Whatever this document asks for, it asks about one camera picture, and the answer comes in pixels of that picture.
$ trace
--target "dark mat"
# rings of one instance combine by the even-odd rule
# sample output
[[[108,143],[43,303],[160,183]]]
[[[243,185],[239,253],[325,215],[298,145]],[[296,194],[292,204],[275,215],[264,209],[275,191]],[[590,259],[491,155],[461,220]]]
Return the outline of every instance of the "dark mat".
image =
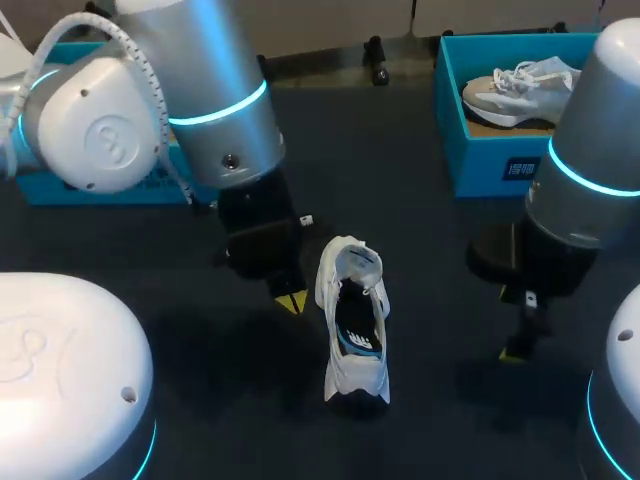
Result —
[[[392,311],[391,408],[372,422],[323,403],[326,329],[266,288],[209,267],[215,218],[186,208],[27,209],[0,189],[0,268],[93,281],[142,322],[154,352],[153,479],[580,478],[574,427],[640,235],[603,255],[551,310],[557,336],[520,369],[496,363],[517,312],[464,264],[471,232],[521,201],[452,198],[431,85],[273,93],[300,212],[380,252]],[[312,285],[321,245],[304,255]]]

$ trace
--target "white sneaker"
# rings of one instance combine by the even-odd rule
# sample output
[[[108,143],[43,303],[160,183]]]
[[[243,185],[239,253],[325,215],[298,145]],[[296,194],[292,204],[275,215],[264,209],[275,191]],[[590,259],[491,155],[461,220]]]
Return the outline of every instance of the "white sneaker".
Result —
[[[558,57],[522,62],[513,71],[496,68],[493,77],[471,80],[462,99],[476,115],[501,127],[530,119],[557,124],[579,77],[580,70]]]
[[[388,404],[385,319],[390,305],[380,256],[353,237],[334,238],[320,259],[315,297],[329,329],[325,401],[360,390]]]

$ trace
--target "background wall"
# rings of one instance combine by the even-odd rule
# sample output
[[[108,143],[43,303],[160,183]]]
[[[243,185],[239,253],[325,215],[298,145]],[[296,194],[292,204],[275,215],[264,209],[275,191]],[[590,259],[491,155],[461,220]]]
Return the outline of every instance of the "background wall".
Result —
[[[419,37],[454,33],[551,27],[564,21],[569,30],[596,26],[601,0],[418,0],[414,33]],[[638,0],[607,0],[603,25],[621,18],[640,16]]]
[[[36,45],[63,15],[86,0],[0,0],[26,45]],[[98,3],[113,0],[98,0]],[[229,0],[258,53],[267,57],[361,44],[372,35],[401,37],[409,31],[412,0]],[[418,0],[419,37],[551,26],[595,25],[600,0]],[[605,23],[640,17],[640,0],[607,0]]]

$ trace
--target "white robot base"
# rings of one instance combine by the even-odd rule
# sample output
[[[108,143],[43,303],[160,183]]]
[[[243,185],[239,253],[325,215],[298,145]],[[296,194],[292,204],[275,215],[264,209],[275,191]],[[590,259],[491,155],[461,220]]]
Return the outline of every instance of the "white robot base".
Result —
[[[640,287],[616,313],[603,364],[589,380],[578,430],[588,480],[640,478]]]
[[[145,334],[89,282],[0,274],[0,478],[140,480],[156,436]]]

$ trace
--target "cardboard box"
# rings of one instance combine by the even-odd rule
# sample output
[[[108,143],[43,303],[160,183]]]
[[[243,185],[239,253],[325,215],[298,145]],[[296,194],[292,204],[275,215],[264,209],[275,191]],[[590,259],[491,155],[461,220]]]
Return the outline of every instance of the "cardboard box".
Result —
[[[71,64],[90,54],[102,43],[60,43],[47,59],[48,63]],[[218,192],[193,182],[188,164],[177,143],[169,151],[171,161],[178,171],[194,187],[198,199],[211,202]],[[18,186],[31,205],[175,205],[184,204],[185,199],[176,183],[166,171],[157,165],[138,185],[114,195],[96,195],[75,190],[47,171],[31,172],[16,179]]]
[[[456,197],[520,196],[545,153],[552,129],[498,130],[470,122],[460,92],[494,68],[557,55],[582,69],[596,34],[468,35],[442,37],[435,73],[435,108]]]

